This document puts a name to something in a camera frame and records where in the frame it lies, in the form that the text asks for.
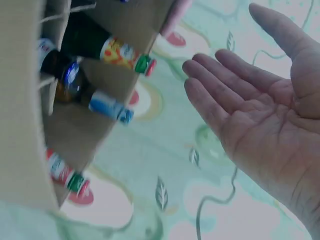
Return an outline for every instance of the green bottle cap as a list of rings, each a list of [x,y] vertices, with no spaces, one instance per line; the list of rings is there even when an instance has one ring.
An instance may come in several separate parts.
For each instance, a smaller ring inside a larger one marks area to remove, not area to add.
[[[149,55],[141,55],[135,65],[135,71],[140,74],[144,74],[146,76],[150,76],[153,72],[157,61]]]
[[[77,195],[82,195],[89,186],[89,180],[85,179],[81,174],[75,172],[71,177],[67,188]]]

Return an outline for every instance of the blue bottle label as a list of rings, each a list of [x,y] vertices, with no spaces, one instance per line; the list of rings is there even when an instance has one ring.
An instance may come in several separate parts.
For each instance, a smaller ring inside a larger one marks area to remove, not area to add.
[[[66,87],[70,86],[73,83],[78,72],[79,72],[79,64],[76,62],[72,63],[65,73],[64,84]]]
[[[124,108],[121,103],[118,103],[114,98],[108,97],[99,90],[94,92],[89,103],[91,111],[107,115],[114,120],[118,120]]]

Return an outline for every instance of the cardboard carrier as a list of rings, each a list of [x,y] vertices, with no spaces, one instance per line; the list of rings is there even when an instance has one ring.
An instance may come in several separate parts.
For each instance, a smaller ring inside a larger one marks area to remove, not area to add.
[[[85,11],[99,25],[148,53],[173,0],[9,0],[0,7],[0,200],[57,210],[67,190],[52,182],[46,145],[82,171],[115,122],[76,104],[54,102],[57,81],[39,74],[37,39],[61,47],[70,12]],[[88,79],[128,103],[138,74],[85,59]]]

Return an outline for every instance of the floral tablecloth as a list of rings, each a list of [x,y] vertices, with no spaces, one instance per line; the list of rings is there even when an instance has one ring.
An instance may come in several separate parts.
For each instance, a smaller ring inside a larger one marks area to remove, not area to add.
[[[130,101],[135,118],[118,124],[84,173],[90,192],[70,195],[58,214],[0,205],[1,239],[196,240],[201,199],[225,199],[234,164],[189,103],[182,64],[196,53],[227,48],[247,62],[289,77],[290,59],[248,11],[249,0],[194,0],[174,32],[159,37],[150,78],[141,77]],[[289,16],[320,40],[319,0],[256,0]],[[206,203],[202,240],[308,240],[283,205],[243,172],[229,204]]]

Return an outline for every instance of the hand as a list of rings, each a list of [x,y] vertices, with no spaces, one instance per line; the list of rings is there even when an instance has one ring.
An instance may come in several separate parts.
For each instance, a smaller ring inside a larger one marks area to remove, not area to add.
[[[174,30],[192,2],[193,0],[175,0],[160,31],[162,36],[167,37]]]
[[[292,59],[291,79],[219,50],[184,63],[185,90],[230,159],[320,237],[320,44],[274,10],[249,11]]]

